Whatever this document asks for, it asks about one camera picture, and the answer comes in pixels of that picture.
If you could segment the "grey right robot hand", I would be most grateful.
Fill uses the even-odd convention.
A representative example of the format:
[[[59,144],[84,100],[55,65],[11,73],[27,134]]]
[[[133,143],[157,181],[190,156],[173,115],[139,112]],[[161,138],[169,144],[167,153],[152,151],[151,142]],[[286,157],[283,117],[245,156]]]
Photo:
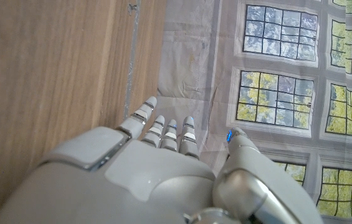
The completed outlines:
[[[199,158],[194,120],[181,134],[148,98],[112,129],[58,145],[0,209],[0,223],[321,223],[311,197],[239,128],[218,174]]]

